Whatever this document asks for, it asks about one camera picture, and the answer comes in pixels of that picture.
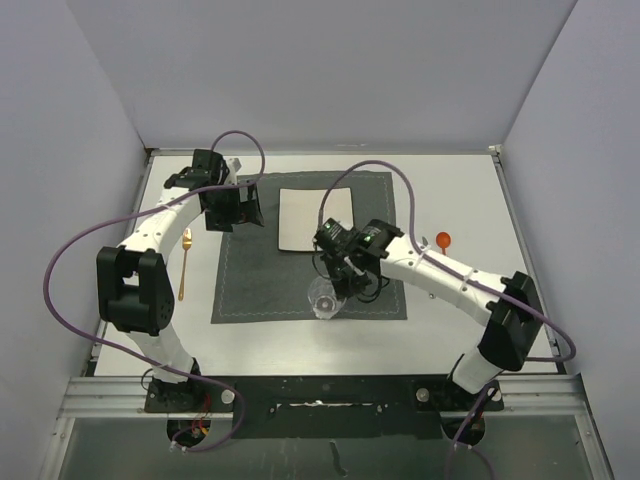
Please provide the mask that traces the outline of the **clear plastic cup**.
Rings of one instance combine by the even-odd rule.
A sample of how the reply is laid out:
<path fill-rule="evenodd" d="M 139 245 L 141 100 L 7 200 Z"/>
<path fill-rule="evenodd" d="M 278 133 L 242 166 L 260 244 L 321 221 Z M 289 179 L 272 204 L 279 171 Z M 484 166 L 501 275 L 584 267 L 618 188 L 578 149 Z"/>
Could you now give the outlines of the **clear plastic cup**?
<path fill-rule="evenodd" d="M 330 280 L 317 276 L 307 290 L 307 298 L 317 319 L 330 320 L 344 307 L 346 301 L 339 299 Z"/>

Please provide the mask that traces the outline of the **white square plate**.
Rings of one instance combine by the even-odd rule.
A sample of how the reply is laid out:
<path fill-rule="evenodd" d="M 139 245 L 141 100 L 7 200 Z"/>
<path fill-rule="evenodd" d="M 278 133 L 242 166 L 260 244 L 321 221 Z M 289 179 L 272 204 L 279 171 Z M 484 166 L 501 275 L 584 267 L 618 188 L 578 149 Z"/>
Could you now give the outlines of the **white square plate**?
<path fill-rule="evenodd" d="M 312 239 L 317 231 L 317 217 L 325 190 L 281 189 L 279 191 L 278 248 L 284 252 L 313 251 Z M 354 209 L 350 188 L 334 189 L 323 210 L 328 218 L 352 226 Z"/>

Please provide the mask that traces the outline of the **grey cloth placemat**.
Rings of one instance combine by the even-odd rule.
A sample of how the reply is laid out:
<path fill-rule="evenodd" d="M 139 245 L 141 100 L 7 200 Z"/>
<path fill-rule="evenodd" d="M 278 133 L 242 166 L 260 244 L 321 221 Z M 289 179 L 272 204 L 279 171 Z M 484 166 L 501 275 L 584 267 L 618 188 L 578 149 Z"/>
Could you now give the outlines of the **grey cloth placemat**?
<path fill-rule="evenodd" d="M 326 190 L 338 171 L 271 173 L 258 184 L 264 227 L 244 224 L 223 234 L 212 324 L 309 320 L 312 281 L 319 279 L 312 253 L 293 253 L 277 246 L 281 189 Z M 393 180 L 389 172 L 358 171 L 339 184 L 351 189 L 355 223 L 372 219 L 396 222 Z M 350 299 L 334 319 L 407 320 L 404 286 L 393 281 L 372 303 Z"/>

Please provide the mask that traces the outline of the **orange plastic spoon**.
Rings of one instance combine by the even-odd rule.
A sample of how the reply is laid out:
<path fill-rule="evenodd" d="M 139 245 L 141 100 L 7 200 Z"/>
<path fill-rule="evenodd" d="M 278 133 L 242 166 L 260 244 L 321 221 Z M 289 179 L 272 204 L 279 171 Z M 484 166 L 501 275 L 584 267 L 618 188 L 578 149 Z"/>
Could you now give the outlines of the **orange plastic spoon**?
<path fill-rule="evenodd" d="M 452 238 L 448 232 L 441 231 L 436 235 L 436 245 L 441 251 L 442 255 L 446 255 L 448 249 L 451 247 Z"/>

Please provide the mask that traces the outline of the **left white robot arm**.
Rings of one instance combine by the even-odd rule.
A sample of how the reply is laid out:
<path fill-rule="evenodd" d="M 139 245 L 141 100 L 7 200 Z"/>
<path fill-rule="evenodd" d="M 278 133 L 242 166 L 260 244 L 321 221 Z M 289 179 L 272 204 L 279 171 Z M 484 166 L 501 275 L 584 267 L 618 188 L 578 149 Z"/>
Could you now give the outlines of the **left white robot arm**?
<path fill-rule="evenodd" d="M 153 379 L 180 410 L 200 405 L 199 368 L 171 324 L 175 295 L 167 272 L 173 248 L 198 217 L 214 232 L 264 223 L 255 182 L 239 181 L 241 162 L 212 150 L 195 150 L 192 161 L 163 183 L 152 214 L 116 247 L 96 258 L 101 318 L 132 340 L 153 361 Z"/>

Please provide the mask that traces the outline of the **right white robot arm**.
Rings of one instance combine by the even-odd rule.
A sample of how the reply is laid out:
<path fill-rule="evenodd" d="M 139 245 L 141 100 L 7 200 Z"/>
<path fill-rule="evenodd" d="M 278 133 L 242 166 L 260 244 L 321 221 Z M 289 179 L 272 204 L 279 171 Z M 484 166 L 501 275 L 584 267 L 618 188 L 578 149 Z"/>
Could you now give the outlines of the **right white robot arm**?
<path fill-rule="evenodd" d="M 520 371 L 543 326 L 539 296 L 528 275 L 505 277 L 474 269 L 414 244 L 408 234 L 382 220 L 357 229 L 329 219 L 316 231 L 313 245 L 340 299 L 362 294 L 373 278 L 388 278 L 434 295 L 484 328 L 445 384 L 446 399 L 456 408 L 478 401 L 485 385 L 502 372 Z"/>

